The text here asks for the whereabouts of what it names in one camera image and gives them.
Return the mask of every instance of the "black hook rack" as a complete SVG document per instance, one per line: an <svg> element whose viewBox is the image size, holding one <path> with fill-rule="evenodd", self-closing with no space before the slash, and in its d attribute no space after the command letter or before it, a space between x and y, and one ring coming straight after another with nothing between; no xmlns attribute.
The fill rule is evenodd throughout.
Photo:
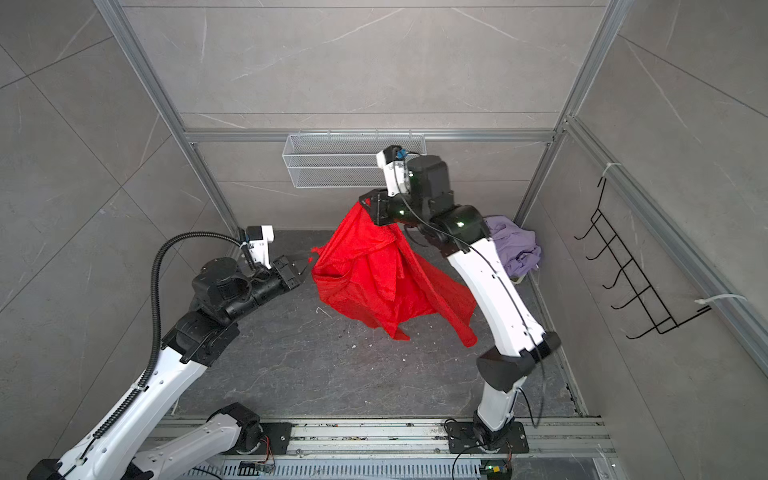
<svg viewBox="0 0 768 480"><path fill-rule="evenodd" d="M650 322L653 323L653 326L650 329L645 330L640 335L636 335L636 336L629 336L629 335L627 335L627 338L630 339L630 340L639 339L640 337L645 336L646 334L648 334L650 332L653 332L654 330L656 330L660 335L663 335L665 333L670 332L673 329L676 329L676 328L684 325L685 323L690 322L691 320L695 319L696 317L701 316L701 315L709 312L710 310L712 310L711 306L706 305L706 306L703 306L703 307L699 308L696 311L695 314L693 314L692 316L688 317L687 319L685 319L683 321L677 321L674 318L674 316L672 315L670 310L667 308L667 304L664 303L664 301L661 299L661 297L659 296L659 293L656 291L656 289L654 288L653 284L650 282L650 280L646 276L646 274L643 271L642 267L640 266L639 263L637 263L637 260L635 260L634 255L632 255L632 252L627 248L627 245L624 243L624 241L621 239L621 237L619 237L618 233L614 229L614 226L611 225L611 222L606 218L606 216L603 214L602 210L600 210L600 205L601 205L601 203L603 201L603 193L605 192L605 177L602 177L600 179L600 181L598 181L598 188L601 189L600 190L600 198L598 199L598 207L594 209L594 213L589 217L591 225L590 225L589 229L587 230L587 232L584 235L582 235L581 237L574 237L574 238L576 240L583 240L584 238L586 238L587 235L589 235L589 233L592 230L598 232L598 235L600 235L600 238L603 240L603 243L605 245L600 250L600 252L598 252L598 254L595 255L594 257L586 257L587 260L596 260L597 258L600 257L600 255L603 254L603 252L605 252L607 250L608 252L611 253L611 256L614 258L614 260L616 261L616 264L619 266L619 271L618 271L618 273L616 273L616 278L614 278L614 282L610 286L603 285L603 288L605 288L606 290L610 290L610 289L614 288L616 286L616 283L619 280L619 277L623 273L624 274L624 278L627 279L627 282L629 282L629 285L630 285L630 287L632 289L632 292L634 293L632 298L627 300L627 302L625 302L624 305L621 305L621 306L613 306L613 305L611 305L611 308L614 309L614 310L621 310L624 307L626 307L627 305L629 305L630 303L632 303L635 300L637 300L643 306L643 310L645 311L646 315L648 315L648 319L650 320ZM605 220L605 223L611 229L611 233L609 235L603 235L603 233L600 231L600 228L598 228L598 221L600 219ZM621 246L624 248L624 250L626 250L627 255L629 255L629 260L627 260L625 263L622 263L618 259L618 257L616 256L616 253L614 252L613 247L611 247L611 244L614 243L615 241L618 241L621 244ZM642 288L641 290L638 290L639 287L636 286L632 282L632 279L630 278L630 276L627 275L626 269L632 263L637 268L637 270L640 271L641 275L643 276L643 279L645 280L646 286L644 288ZM654 320L654 316L651 315L650 312L648 311L648 306L647 306L646 302L643 300L643 297L641 296L641 295L643 295L643 293L647 292L648 290L650 290L656 296L657 300L659 301L659 304L664 308L664 312L666 313L666 317L663 320L661 320L660 322L658 322L658 323ZM662 329L662 326L664 326L664 324L666 324L666 326L669 326L669 328L666 328L666 326L665 326L665 328Z"/></svg>

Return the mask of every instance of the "crumpled purple fabric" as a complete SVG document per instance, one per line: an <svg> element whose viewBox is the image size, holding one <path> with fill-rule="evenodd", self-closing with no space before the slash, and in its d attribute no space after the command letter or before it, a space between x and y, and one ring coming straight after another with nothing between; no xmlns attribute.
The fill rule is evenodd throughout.
<svg viewBox="0 0 768 480"><path fill-rule="evenodd" d="M486 217L485 223L491 229L498 258L507 275L518 279L538 265L541 247L536 244L535 233L521 229L503 215Z"/></svg>

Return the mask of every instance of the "white wire basket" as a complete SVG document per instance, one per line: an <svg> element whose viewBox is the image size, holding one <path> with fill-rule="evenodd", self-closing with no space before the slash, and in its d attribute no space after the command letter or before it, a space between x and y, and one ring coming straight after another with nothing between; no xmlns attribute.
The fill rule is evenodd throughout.
<svg viewBox="0 0 768 480"><path fill-rule="evenodd" d="M296 188L384 187L376 154L389 145L427 153L424 135L329 132L288 135L283 160Z"/></svg>

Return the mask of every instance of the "cable tie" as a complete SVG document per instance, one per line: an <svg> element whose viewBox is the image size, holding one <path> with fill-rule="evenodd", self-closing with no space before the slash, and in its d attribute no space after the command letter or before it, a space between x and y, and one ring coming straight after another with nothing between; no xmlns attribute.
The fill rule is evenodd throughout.
<svg viewBox="0 0 768 480"><path fill-rule="evenodd" d="M704 305L705 303L710 303L722 298L737 298L739 300L744 300L745 302L749 301L744 295L739 295L737 293L721 293L720 295L714 295L709 298L699 298L698 300L694 300L694 302L698 303L699 305Z"/></svg>
<svg viewBox="0 0 768 480"><path fill-rule="evenodd" d="M601 175L601 177L605 177L605 174L608 173L608 169L613 167L614 165L621 165L621 164L615 164L613 162L606 163L605 164L605 170L603 170L603 174Z"/></svg>

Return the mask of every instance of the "red garment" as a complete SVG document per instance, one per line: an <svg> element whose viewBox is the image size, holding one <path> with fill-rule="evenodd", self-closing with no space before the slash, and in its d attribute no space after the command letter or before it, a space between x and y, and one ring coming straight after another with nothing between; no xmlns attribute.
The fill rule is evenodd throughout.
<svg viewBox="0 0 768 480"><path fill-rule="evenodd" d="M360 204L327 245L312 250L319 254L312 277L320 299L342 315L410 340L398 325L438 312L464 346L477 343L469 328L475 310L469 289L414 253L396 225L374 225Z"/></svg>

